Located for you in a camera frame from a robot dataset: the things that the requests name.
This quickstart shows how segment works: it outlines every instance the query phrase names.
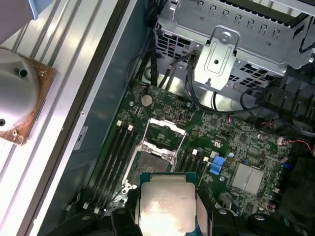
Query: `copper heatsink base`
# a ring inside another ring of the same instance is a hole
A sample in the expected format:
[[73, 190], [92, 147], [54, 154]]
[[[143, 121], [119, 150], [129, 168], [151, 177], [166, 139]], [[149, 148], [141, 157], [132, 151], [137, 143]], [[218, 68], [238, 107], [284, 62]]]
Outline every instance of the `copper heatsink base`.
[[27, 118], [27, 120], [24, 123], [15, 127], [14, 129], [3, 132], [0, 131], [0, 138], [8, 140], [17, 145], [23, 145], [26, 143], [30, 135], [31, 129], [34, 126], [35, 121], [39, 115], [39, 112], [43, 106], [47, 93], [56, 74], [56, 70], [54, 68], [51, 68], [50, 66], [44, 65], [35, 60], [31, 60], [22, 55], [19, 56], [28, 61], [34, 67], [38, 75], [40, 88], [38, 101], [32, 114]]

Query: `red wire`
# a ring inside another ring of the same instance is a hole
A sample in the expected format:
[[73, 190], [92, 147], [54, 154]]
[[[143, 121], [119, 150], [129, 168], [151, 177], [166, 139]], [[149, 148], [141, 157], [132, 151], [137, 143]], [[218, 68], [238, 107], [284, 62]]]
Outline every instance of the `red wire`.
[[304, 141], [304, 140], [299, 140], [299, 139], [297, 139], [297, 140], [289, 140], [288, 142], [289, 142], [289, 143], [303, 143], [303, 144], [306, 144], [307, 148], [308, 148], [310, 151], [312, 151], [311, 145], [310, 145], [308, 142]]

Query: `green circuit board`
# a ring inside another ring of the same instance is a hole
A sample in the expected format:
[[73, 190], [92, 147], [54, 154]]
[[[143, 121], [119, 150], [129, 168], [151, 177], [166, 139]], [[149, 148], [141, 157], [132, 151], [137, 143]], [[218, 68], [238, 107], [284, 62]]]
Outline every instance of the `green circuit board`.
[[[196, 170], [197, 186], [205, 191], [209, 200], [216, 203], [217, 207], [222, 206], [223, 194], [237, 206], [235, 209], [237, 215], [270, 213], [267, 205], [274, 194], [275, 185], [282, 171], [279, 158], [288, 155], [290, 145], [277, 145], [276, 137], [252, 132], [251, 124], [235, 120], [234, 125], [248, 132], [240, 131], [231, 125], [229, 116], [197, 111], [184, 98], [142, 82], [138, 82], [126, 93], [117, 112], [89, 183], [88, 189], [92, 202], [94, 201], [95, 204], [108, 202], [120, 190], [127, 164], [131, 161], [135, 147], [142, 142], [150, 118], [168, 120], [187, 132], [176, 163], [180, 163], [187, 150], [198, 150], [202, 163]], [[127, 134], [123, 133], [120, 135], [118, 122], [125, 124], [126, 129], [132, 125], [132, 136], [127, 137]], [[172, 130], [150, 125], [146, 140], [160, 148], [176, 150], [181, 137]], [[219, 175], [209, 172], [214, 155], [225, 158], [225, 164]], [[137, 171], [135, 166], [138, 160], [139, 155], [133, 160], [131, 173]], [[255, 169], [263, 173], [261, 181], [256, 183], [259, 189], [255, 194], [234, 186], [236, 184], [233, 183], [233, 179], [238, 178], [236, 172], [240, 168], [240, 163], [251, 167], [250, 172]], [[102, 189], [105, 188], [104, 186], [111, 190], [105, 191]]]

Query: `aluminum panel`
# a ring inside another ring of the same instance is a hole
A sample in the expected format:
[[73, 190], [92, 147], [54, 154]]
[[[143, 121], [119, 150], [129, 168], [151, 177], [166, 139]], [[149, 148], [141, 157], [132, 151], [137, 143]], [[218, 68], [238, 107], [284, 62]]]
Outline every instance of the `aluminum panel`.
[[117, 0], [56, 0], [3, 46], [56, 68], [22, 147], [0, 140], [0, 235], [16, 235]]

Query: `cpu socket lever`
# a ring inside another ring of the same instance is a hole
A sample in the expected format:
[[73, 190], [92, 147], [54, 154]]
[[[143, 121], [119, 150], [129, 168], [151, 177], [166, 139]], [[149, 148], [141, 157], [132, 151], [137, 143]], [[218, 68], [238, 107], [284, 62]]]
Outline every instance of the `cpu socket lever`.
[[[172, 131], [181, 134], [183, 137], [180, 141], [180, 144], [179, 144], [177, 150], [174, 151], [174, 150], [167, 150], [165, 148], [158, 148], [156, 145], [149, 143], [146, 140], [146, 135], [147, 135], [147, 132], [149, 130], [150, 124], [155, 124], [155, 125], [158, 125], [160, 127], [168, 127]], [[162, 159], [169, 161], [173, 166], [175, 166], [175, 160], [176, 160], [178, 151], [180, 150], [186, 135], [187, 135], [187, 132], [185, 130], [178, 128], [174, 123], [172, 123], [168, 120], [157, 120], [154, 118], [150, 118], [148, 120], [146, 130], [145, 130], [144, 135], [143, 135], [143, 139], [142, 139], [142, 143], [141, 143], [141, 150], [146, 151], [148, 153], [155, 154], [157, 156], [160, 156]]]

